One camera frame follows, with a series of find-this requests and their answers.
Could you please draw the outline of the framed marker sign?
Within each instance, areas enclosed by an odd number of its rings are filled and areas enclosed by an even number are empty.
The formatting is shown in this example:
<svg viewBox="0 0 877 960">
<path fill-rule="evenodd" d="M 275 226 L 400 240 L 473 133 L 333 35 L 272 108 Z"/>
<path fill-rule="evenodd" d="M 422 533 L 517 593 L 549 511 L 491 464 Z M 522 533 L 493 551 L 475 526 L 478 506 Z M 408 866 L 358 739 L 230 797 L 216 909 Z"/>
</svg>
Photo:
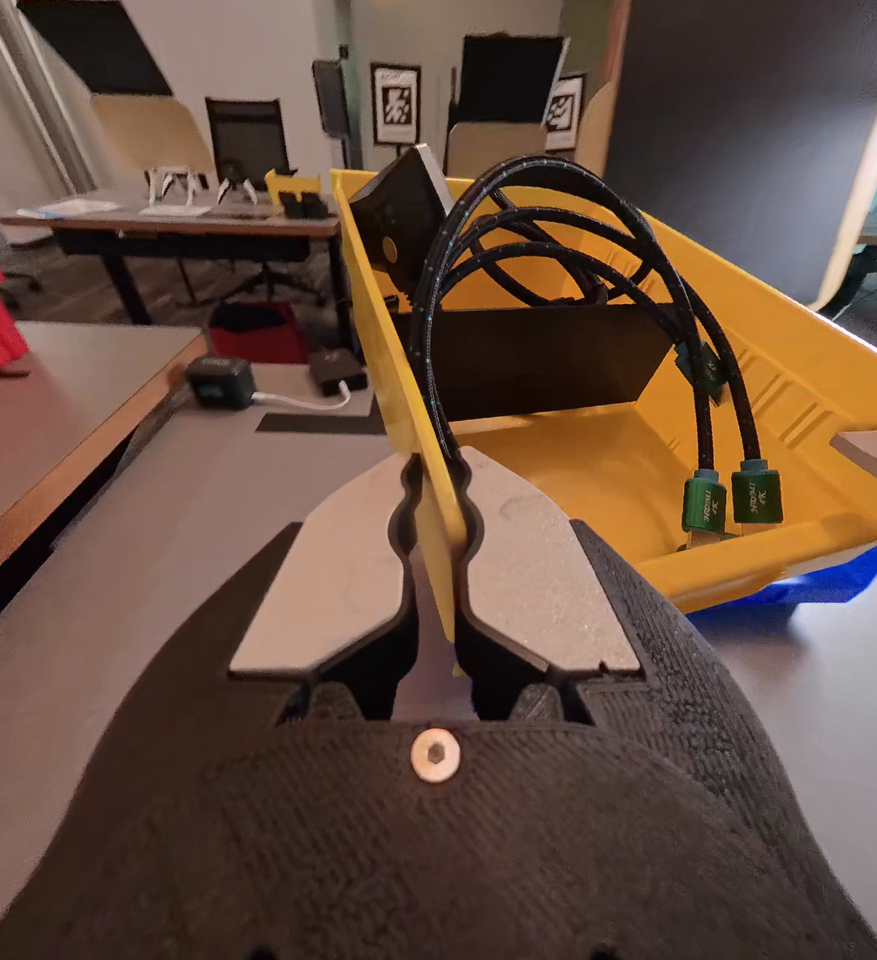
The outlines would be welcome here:
<svg viewBox="0 0 877 960">
<path fill-rule="evenodd" d="M 421 66 L 373 61 L 369 73 L 373 145 L 398 149 L 419 144 Z"/>
<path fill-rule="evenodd" d="M 544 115 L 545 150 L 550 154 L 575 150 L 581 124 L 588 73 L 578 72 L 559 78 L 553 88 Z"/>
</svg>

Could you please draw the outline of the black panel with pole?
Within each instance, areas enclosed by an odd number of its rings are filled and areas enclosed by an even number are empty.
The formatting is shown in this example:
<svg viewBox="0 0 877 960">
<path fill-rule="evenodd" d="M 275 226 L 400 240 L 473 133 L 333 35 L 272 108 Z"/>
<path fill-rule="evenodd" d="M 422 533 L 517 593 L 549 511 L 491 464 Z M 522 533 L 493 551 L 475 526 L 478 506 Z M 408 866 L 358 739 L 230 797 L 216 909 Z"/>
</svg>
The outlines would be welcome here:
<svg viewBox="0 0 877 960">
<path fill-rule="evenodd" d="M 349 45 L 340 44 L 337 53 L 336 59 L 315 59 L 312 62 L 312 82 L 325 137 L 338 144 L 341 166 L 351 169 L 352 132 L 344 70 Z"/>
</svg>

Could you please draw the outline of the black foam board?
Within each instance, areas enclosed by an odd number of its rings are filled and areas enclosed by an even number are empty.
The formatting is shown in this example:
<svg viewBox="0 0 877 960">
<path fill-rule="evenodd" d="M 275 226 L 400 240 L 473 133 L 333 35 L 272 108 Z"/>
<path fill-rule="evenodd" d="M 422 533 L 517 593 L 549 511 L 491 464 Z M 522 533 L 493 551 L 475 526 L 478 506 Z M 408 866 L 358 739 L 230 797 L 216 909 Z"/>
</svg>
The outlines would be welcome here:
<svg viewBox="0 0 877 960">
<path fill-rule="evenodd" d="M 120 1 L 19 1 L 17 10 L 93 94 L 174 95 Z"/>
<path fill-rule="evenodd" d="M 468 34 L 462 41 L 449 123 L 541 126 L 569 39 L 562 35 Z"/>
</svg>

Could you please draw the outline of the large black wood-rimmed board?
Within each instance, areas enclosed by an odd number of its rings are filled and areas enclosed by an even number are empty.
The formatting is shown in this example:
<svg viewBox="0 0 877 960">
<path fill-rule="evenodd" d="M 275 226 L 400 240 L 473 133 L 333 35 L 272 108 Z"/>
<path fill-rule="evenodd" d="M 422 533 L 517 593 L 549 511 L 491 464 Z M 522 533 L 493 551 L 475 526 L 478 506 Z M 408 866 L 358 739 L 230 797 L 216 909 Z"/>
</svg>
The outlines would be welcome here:
<svg viewBox="0 0 877 960">
<path fill-rule="evenodd" d="M 630 2 L 602 178 L 804 306 L 877 137 L 877 1 Z"/>
</svg>

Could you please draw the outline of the wood edged grey table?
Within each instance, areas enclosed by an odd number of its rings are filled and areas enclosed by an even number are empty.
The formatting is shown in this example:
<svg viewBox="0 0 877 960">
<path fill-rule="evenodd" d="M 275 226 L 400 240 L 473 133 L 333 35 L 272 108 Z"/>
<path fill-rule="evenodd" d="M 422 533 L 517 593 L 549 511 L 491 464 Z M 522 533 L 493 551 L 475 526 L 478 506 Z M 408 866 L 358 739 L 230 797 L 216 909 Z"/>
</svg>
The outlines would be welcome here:
<svg viewBox="0 0 877 960">
<path fill-rule="evenodd" d="M 0 566 L 178 388 L 199 328 L 20 321 L 0 378 Z"/>
</svg>

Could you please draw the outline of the yellow plastic bin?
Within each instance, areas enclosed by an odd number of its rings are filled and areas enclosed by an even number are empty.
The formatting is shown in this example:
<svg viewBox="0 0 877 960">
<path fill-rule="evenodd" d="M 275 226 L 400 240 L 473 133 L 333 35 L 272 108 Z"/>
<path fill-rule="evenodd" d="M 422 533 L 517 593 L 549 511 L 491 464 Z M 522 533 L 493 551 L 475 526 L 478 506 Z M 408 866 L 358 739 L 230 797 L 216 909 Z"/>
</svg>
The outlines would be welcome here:
<svg viewBox="0 0 877 960">
<path fill-rule="evenodd" d="M 417 531 L 443 628 L 475 533 L 461 448 L 524 477 L 673 598 L 877 542 L 877 478 L 830 445 L 877 429 L 877 350 L 670 227 L 572 161 L 527 155 L 455 201 L 413 296 L 373 269 L 349 201 L 376 174 L 334 170 L 354 317 L 397 450 L 418 458 Z M 432 361 L 440 310 L 640 307 L 672 352 L 637 401 L 462 421 Z"/>
</svg>

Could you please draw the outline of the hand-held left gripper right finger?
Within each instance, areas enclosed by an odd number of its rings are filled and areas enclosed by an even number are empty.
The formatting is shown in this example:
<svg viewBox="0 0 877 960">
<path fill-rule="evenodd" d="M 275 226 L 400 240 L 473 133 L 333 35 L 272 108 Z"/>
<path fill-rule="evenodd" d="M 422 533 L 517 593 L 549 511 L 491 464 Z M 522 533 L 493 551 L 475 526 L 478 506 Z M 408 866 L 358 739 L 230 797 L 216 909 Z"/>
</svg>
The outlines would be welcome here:
<svg viewBox="0 0 877 960">
<path fill-rule="evenodd" d="M 567 514 L 482 451 L 459 452 L 476 524 L 459 587 L 469 632 L 543 674 L 637 675 L 638 655 Z"/>
</svg>

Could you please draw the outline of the black office chair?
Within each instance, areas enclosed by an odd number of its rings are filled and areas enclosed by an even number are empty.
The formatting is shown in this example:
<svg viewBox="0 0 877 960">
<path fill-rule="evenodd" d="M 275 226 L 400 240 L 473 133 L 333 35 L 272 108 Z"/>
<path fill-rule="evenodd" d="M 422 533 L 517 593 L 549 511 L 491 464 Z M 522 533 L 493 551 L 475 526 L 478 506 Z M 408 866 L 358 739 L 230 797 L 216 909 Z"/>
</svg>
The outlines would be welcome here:
<svg viewBox="0 0 877 960">
<path fill-rule="evenodd" d="M 280 102 L 225 101 L 205 99 L 213 155 L 216 164 L 217 186 L 224 176 L 248 177 L 258 195 L 267 192 L 265 174 L 275 170 L 282 175 L 296 175 L 288 159 Z M 269 258 L 260 270 L 224 294 L 220 301 L 230 301 L 240 295 L 252 294 L 264 287 L 270 302 L 278 286 L 285 286 L 314 298 L 316 306 L 325 306 L 325 296 L 300 280 L 296 275 L 272 268 L 272 259 L 285 264 L 301 264 L 311 255 L 311 241 L 304 236 L 283 236 L 276 239 Z"/>
</svg>

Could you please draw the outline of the black bin divider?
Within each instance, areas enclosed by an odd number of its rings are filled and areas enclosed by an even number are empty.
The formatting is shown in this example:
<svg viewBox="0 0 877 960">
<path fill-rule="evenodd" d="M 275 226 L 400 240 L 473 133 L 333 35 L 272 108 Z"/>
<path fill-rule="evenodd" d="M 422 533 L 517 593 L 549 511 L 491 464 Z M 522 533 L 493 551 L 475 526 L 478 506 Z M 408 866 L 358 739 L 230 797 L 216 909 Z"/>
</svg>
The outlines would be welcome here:
<svg viewBox="0 0 877 960">
<path fill-rule="evenodd" d="M 451 423 L 636 402 L 672 350 L 633 304 L 439 310 L 432 322 Z"/>
</svg>

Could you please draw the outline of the red bag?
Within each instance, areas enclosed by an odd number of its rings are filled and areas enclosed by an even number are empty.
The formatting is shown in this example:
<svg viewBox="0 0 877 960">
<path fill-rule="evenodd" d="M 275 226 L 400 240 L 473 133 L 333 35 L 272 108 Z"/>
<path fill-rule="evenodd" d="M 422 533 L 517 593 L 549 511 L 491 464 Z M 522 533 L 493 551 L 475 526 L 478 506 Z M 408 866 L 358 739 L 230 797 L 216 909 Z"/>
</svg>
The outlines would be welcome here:
<svg viewBox="0 0 877 960">
<path fill-rule="evenodd" d="M 258 364 L 306 364 L 315 344 L 286 301 L 221 302 L 210 315 L 212 353 Z"/>
</svg>

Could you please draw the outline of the blue plastic bin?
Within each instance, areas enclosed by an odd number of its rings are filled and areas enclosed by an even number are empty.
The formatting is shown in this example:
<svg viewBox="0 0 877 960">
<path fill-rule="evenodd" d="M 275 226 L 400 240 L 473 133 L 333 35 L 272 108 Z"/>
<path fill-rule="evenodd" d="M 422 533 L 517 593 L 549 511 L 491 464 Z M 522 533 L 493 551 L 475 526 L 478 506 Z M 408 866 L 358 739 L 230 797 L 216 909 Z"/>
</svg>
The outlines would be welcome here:
<svg viewBox="0 0 877 960">
<path fill-rule="evenodd" d="M 766 570 L 725 579 L 678 595 L 672 603 L 687 615 L 713 608 L 845 604 L 863 594 L 876 578 L 877 541 L 777 573 Z"/>
</svg>

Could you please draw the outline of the tan cardboard board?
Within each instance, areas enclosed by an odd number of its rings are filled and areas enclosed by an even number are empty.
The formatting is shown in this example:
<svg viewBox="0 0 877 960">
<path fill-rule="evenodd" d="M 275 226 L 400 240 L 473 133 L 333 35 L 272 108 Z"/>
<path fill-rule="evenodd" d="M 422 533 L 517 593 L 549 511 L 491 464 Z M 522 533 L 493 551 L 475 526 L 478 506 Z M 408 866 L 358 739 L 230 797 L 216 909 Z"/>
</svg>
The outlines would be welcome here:
<svg viewBox="0 0 877 960">
<path fill-rule="evenodd" d="M 108 142 L 144 175 L 153 201 L 179 176 L 187 189 L 206 190 L 215 179 L 215 161 L 198 122 L 176 98 L 94 93 L 91 106 Z"/>
<path fill-rule="evenodd" d="M 448 133 L 445 176 L 475 179 L 501 162 L 542 154 L 547 133 L 535 123 L 458 122 Z"/>
<path fill-rule="evenodd" d="M 618 82 L 611 79 L 584 107 L 576 136 L 574 162 L 602 178 L 606 171 Z"/>
</svg>

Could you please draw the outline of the black power adapter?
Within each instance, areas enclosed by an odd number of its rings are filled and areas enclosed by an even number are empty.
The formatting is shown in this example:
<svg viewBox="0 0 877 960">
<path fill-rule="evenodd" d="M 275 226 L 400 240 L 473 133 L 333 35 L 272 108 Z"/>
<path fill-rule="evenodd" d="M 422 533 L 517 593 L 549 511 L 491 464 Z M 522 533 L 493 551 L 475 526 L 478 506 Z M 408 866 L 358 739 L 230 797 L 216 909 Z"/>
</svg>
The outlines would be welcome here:
<svg viewBox="0 0 877 960">
<path fill-rule="evenodd" d="M 365 367 L 355 354 L 344 348 L 318 349 L 308 354 L 312 382 L 325 398 L 343 397 L 368 389 Z"/>
</svg>

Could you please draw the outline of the dark framed office table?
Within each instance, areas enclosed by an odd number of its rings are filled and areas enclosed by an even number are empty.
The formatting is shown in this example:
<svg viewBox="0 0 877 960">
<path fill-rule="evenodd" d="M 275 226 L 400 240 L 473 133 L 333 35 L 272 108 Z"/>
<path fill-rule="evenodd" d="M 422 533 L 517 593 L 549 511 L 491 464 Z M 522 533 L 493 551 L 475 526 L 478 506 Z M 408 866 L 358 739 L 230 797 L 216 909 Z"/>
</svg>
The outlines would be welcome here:
<svg viewBox="0 0 877 960">
<path fill-rule="evenodd" d="M 49 231 L 64 254 L 99 259 L 134 326 L 151 326 L 154 319 L 133 279 L 129 259 L 246 261 L 261 265 L 270 258 L 277 238 L 304 236 L 311 241 L 311 252 L 316 245 L 327 250 L 336 318 L 344 330 L 349 327 L 341 226 L 333 212 L 321 220 L 289 220 L 273 207 L 268 194 L 258 195 L 258 205 L 239 201 L 236 194 L 231 194 L 202 217 L 163 221 L 139 217 L 139 211 L 147 206 L 137 196 L 99 190 L 77 197 L 113 201 L 121 209 L 54 221 L 19 218 L 14 210 L 0 212 L 0 225 Z"/>
</svg>

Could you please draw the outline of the dark grey usb hub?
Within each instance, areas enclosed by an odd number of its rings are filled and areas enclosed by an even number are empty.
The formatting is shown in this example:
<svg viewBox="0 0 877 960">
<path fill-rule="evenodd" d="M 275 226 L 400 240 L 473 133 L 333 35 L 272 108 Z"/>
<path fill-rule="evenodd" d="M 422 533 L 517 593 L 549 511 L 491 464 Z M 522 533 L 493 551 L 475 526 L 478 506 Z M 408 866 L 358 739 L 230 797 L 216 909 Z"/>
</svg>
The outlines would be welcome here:
<svg viewBox="0 0 877 960">
<path fill-rule="evenodd" d="M 412 297 L 432 243 L 455 200 L 432 148 L 419 143 L 390 162 L 349 200 L 371 267 Z"/>
</svg>

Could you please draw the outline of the dark charger block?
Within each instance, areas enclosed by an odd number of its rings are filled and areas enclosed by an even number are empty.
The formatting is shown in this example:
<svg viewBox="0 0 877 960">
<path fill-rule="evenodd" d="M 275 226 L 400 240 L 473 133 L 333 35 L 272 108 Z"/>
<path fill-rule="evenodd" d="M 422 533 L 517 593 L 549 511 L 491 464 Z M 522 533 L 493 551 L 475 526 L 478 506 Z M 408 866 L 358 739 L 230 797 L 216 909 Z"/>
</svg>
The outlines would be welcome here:
<svg viewBox="0 0 877 960">
<path fill-rule="evenodd" d="M 253 367 L 245 359 L 197 358 L 184 368 L 184 377 L 202 409 L 244 411 L 255 403 Z"/>
</svg>

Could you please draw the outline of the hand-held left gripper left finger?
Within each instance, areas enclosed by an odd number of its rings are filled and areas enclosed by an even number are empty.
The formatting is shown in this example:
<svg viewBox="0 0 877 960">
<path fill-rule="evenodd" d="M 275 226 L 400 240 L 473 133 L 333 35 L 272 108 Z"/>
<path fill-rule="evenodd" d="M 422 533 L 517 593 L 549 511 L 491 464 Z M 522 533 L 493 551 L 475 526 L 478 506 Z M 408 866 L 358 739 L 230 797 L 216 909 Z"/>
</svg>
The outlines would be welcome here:
<svg viewBox="0 0 877 960">
<path fill-rule="evenodd" d="M 317 681 L 397 629 L 416 592 L 417 465 L 394 453 L 321 501 L 298 528 L 229 673 Z"/>
</svg>

